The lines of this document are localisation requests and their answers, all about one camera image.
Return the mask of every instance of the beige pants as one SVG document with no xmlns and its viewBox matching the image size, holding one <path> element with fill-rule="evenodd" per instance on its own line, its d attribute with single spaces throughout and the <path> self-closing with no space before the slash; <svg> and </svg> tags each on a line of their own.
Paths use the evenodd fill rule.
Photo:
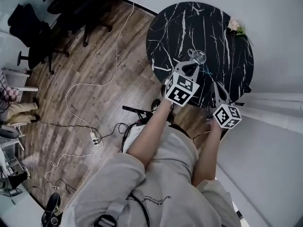
<svg viewBox="0 0 303 227">
<path fill-rule="evenodd" d="M 38 109 L 38 107 L 35 103 L 11 104 L 11 106 L 8 108 L 8 114 L 6 115 L 5 121 L 7 123 L 29 122 L 36 118 L 32 115 L 22 114 L 22 112 L 29 112 L 29 111 L 35 110 L 35 109 Z"/>
</svg>

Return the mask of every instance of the flower arrangement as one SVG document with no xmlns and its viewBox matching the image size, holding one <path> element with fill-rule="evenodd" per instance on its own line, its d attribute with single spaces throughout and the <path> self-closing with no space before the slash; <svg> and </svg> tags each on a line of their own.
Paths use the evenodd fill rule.
<svg viewBox="0 0 303 227">
<path fill-rule="evenodd" d="M 231 17 L 228 26 L 227 26 L 231 31 L 235 31 L 237 32 L 236 35 L 244 35 L 245 34 L 245 30 L 244 27 L 242 27 L 239 22 L 234 18 Z"/>
</svg>

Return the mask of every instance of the wooden floor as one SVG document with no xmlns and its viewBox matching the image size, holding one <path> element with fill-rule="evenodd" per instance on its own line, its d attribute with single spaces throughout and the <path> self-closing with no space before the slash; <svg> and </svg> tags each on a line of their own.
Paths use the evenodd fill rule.
<svg viewBox="0 0 303 227">
<path fill-rule="evenodd" d="M 61 48 L 67 49 L 70 56 L 54 55 L 53 76 L 48 72 L 47 63 L 33 70 L 27 86 L 39 87 L 39 91 L 26 94 L 24 101 L 30 102 L 33 96 L 38 97 L 40 109 L 36 113 L 43 122 L 86 125 L 68 112 L 65 94 L 76 83 L 105 84 L 110 81 L 116 69 L 116 41 L 131 10 L 132 5 L 115 3 L 112 12 L 104 19 L 104 22 L 113 24 L 114 29 L 108 33 L 105 28 L 97 27 L 87 47 L 82 47 L 83 31 L 65 38 Z M 159 97 L 160 83 L 153 75 L 145 50 L 146 32 L 153 18 L 153 15 L 139 8 L 134 9 L 119 40 L 119 66 L 115 79 L 109 85 L 77 86 L 68 96 L 71 110 L 97 128 L 103 136 L 109 134 L 118 122 L 132 123 L 137 120 L 137 115 L 122 110 L 122 105 L 149 110 L 151 102 Z M 191 137 L 206 129 L 203 110 L 194 106 L 182 108 L 175 122 Z M 46 194 L 31 187 L 38 186 L 44 191 L 45 173 L 52 168 L 49 161 L 57 164 L 63 153 L 83 155 L 99 149 L 91 143 L 90 130 L 37 122 L 23 126 L 23 131 L 26 136 L 22 142 L 26 149 L 19 151 L 19 156 L 31 173 L 26 187 L 43 206 L 46 206 L 50 195 L 57 191 L 64 207 L 74 191 L 70 189 L 71 194 L 68 194 L 63 182 L 57 184 L 59 190 L 47 183 Z M 83 158 L 64 156 L 59 166 L 48 175 L 49 180 L 55 183 L 61 178 L 77 189 L 96 164 L 118 151 L 121 140 L 122 135 L 115 131 L 104 139 L 104 146 L 98 154 Z"/>
</svg>

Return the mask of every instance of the checkered fabric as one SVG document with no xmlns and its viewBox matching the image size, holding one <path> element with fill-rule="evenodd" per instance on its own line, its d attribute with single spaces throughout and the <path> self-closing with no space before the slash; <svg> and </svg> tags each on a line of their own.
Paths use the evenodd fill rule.
<svg viewBox="0 0 303 227">
<path fill-rule="evenodd" d="M 8 87 L 7 82 L 6 82 L 6 76 L 2 70 L 0 71 L 0 81 L 2 83 L 0 85 L 0 93 L 3 96 L 3 99 L 5 101 L 9 101 L 9 96 L 10 96 L 11 101 L 20 101 L 22 92 L 13 87 Z"/>
</svg>

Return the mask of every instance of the black marble table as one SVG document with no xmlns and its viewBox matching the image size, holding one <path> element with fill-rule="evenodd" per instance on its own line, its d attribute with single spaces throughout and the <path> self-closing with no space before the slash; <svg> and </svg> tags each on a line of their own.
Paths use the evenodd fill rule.
<svg viewBox="0 0 303 227">
<path fill-rule="evenodd" d="M 212 105 L 212 82 L 220 81 L 235 102 L 247 90 L 254 59 L 248 38 L 227 27 L 230 16 L 201 2 L 181 2 L 161 11 L 152 21 L 146 38 L 151 68 L 162 82 L 180 61 L 188 61 L 188 49 L 201 50 L 206 62 L 200 67 L 200 85 L 189 104 Z"/>
</svg>

